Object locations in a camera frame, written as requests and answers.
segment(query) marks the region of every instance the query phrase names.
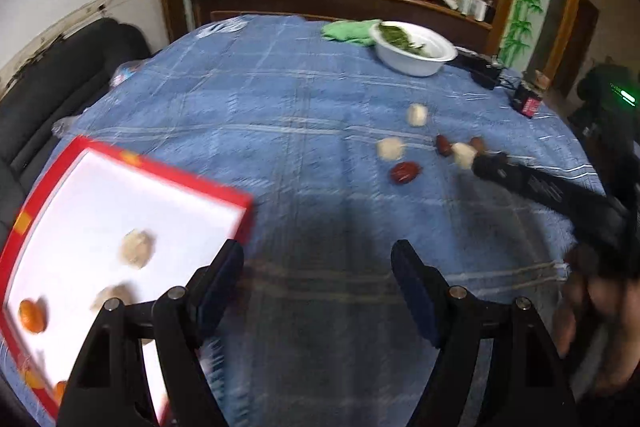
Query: white round food item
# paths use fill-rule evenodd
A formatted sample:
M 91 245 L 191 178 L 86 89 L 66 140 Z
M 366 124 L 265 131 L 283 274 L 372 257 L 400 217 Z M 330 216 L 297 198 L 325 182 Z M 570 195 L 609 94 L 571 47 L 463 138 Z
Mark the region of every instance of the white round food item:
M 100 293 L 95 297 L 94 302 L 91 304 L 91 311 L 100 311 L 102 305 L 114 297 L 124 302 L 125 306 L 133 304 L 133 296 L 131 295 L 129 288 L 127 288 L 127 285 L 118 284 L 117 286 L 107 286 L 107 288 L 100 291 Z
M 154 237 L 145 230 L 131 230 L 120 245 L 120 259 L 133 268 L 141 269 L 154 253 Z
M 453 158 L 458 166 L 466 170 L 471 168 L 474 164 L 474 159 L 478 154 L 478 151 L 468 143 L 454 143 L 451 146 L 451 150 L 453 151 Z
M 429 111 L 421 103 L 412 103 L 406 112 L 406 121 L 411 127 L 422 127 L 427 123 Z
M 395 136 L 380 140 L 376 148 L 378 156 L 383 160 L 398 161 L 404 154 L 404 142 Z

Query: bowl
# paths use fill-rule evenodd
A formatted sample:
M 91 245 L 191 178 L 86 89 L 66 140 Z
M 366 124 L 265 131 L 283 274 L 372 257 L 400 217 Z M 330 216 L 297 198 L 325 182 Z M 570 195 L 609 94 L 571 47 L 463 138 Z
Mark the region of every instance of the bowl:
M 425 46 L 426 51 L 433 55 L 433 58 L 420 57 L 389 44 L 380 33 L 381 24 L 402 28 L 413 44 Z M 407 22 L 385 21 L 374 24 L 369 30 L 369 35 L 376 43 L 376 53 L 382 62 L 393 70 L 411 76 L 431 76 L 438 73 L 443 64 L 458 56 L 458 50 L 442 35 Z

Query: tablecloth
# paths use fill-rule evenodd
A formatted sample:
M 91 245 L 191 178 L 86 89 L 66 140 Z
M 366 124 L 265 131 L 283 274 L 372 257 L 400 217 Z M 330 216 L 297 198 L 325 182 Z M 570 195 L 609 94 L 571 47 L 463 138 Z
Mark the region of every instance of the tablecloth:
M 434 137 L 482 136 L 514 160 L 594 190 L 600 182 L 545 106 L 527 120 L 507 90 L 484 90 L 463 70 L 412 78 L 372 48 L 323 41 L 322 23 L 246 18 L 239 32 L 192 32 L 164 49 L 87 110 L 53 156 L 85 134 L 254 195 L 239 295 L 208 345 L 230 425 L 403 426 L 437 352 L 402 301 L 391 245 L 409 239 L 477 296 L 526 295 L 548 322 L 573 240 L 566 220 L 439 156 Z M 411 103 L 428 108 L 425 127 L 406 123 Z M 387 136 L 423 167 L 408 185 L 392 184 L 393 163 L 376 155 Z M 463 425 L 479 408 L 488 348 Z M 52 425 L 4 344 L 0 364 Z

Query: wooden door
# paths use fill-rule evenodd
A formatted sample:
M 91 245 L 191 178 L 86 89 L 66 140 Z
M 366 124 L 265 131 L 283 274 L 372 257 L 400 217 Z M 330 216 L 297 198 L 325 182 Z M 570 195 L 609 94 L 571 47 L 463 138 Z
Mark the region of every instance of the wooden door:
M 554 87 L 566 97 L 577 80 L 578 72 L 587 55 L 593 33 L 598 23 L 600 11 L 589 0 L 580 0 L 575 17 L 574 29 L 566 44 L 558 72 L 554 77 Z

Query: metal screw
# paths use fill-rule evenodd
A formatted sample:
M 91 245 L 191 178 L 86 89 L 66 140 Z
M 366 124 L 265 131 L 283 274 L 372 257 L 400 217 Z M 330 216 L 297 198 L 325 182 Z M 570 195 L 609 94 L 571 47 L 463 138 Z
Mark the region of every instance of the metal screw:
M 185 293 L 186 290 L 182 286 L 174 286 L 166 294 L 171 300 L 176 301 L 177 299 L 180 299 Z
M 462 286 L 452 286 L 449 288 L 449 295 L 454 299 L 464 299 L 466 297 L 466 288 Z
M 517 297 L 516 306 L 521 310 L 528 310 L 531 308 L 531 301 L 526 297 Z
M 111 299 L 107 299 L 104 302 L 104 309 L 107 311 L 114 311 L 120 305 L 120 299 L 116 299 L 115 297 L 111 297 Z

